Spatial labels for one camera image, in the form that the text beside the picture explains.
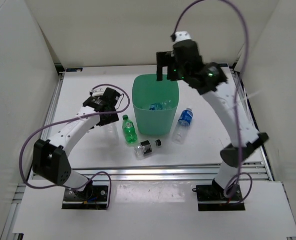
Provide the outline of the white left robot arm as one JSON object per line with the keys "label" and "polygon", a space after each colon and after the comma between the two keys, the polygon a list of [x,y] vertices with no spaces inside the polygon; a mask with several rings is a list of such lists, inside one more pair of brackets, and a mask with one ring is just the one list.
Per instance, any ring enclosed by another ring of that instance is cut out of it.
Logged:
{"label": "white left robot arm", "polygon": [[33,172],[57,186],[72,188],[81,200],[92,198],[92,182],[72,170],[68,156],[81,138],[92,128],[108,125],[119,120],[116,104],[121,94],[112,88],[102,93],[90,93],[76,114],[77,120],[67,123],[60,131],[35,142],[33,148]]}

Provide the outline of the dark blue label bottle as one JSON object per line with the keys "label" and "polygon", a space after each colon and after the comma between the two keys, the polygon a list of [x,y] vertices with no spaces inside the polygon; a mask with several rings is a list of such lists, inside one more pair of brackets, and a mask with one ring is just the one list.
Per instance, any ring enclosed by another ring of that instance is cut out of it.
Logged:
{"label": "dark blue label bottle", "polygon": [[184,143],[192,122],[192,118],[193,113],[190,107],[187,107],[185,110],[181,112],[174,132],[172,134],[172,141],[174,143],[181,145]]}

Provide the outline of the light blue label water bottle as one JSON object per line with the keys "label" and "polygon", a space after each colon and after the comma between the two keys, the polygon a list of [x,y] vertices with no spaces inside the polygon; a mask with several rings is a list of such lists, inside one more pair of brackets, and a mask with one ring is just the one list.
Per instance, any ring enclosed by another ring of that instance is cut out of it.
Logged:
{"label": "light blue label water bottle", "polygon": [[149,105],[149,110],[151,111],[170,110],[172,108],[171,105],[172,105],[171,100],[156,102]]}

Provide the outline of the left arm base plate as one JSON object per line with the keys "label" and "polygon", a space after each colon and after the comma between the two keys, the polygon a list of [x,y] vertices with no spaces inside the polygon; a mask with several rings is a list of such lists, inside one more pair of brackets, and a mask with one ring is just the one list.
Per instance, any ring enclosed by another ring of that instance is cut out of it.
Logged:
{"label": "left arm base plate", "polygon": [[108,185],[87,186],[83,191],[66,189],[63,194],[64,210],[106,210],[109,197]]}

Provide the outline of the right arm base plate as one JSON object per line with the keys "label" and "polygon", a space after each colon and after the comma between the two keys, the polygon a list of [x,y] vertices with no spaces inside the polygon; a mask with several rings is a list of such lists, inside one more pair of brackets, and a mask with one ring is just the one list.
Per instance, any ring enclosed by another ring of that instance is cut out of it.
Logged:
{"label": "right arm base plate", "polygon": [[238,186],[237,191],[231,198],[226,198],[218,192],[212,185],[196,185],[192,192],[197,195],[198,211],[200,212],[225,212],[225,211],[244,211],[241,189]]}

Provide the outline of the clear unlabelled plastic bottle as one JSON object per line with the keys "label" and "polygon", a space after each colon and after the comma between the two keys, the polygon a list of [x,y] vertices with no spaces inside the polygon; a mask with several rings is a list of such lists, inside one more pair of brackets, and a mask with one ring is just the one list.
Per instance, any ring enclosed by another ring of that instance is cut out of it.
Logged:
{"label": "clear unlabelled plastic bottle", "polygon": [[116,146],[119,144],[119,135],[116,123],[110,123],[105,127],[105,135],[109,144]]}

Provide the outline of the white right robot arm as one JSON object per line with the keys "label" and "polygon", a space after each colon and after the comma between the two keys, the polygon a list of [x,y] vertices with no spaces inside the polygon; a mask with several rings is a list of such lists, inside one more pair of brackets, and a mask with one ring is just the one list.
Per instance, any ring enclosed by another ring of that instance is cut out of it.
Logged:
{"label": "white right robot arm", "polygon": [[212,181],[212,194],[218,200],[232,197],[244,160],[269,139],[268,134],[258,131],[247,116],[239,115],[241,106],[228,78],[218,63],[203,63],[195,41],[174,43],[172,51],[157,52],[156,61],[158,81],[162,81],[162,69],[166,67],[167,79],[183,80],[195,89],[225,127],[231,142],[220,152],[222,164]]}

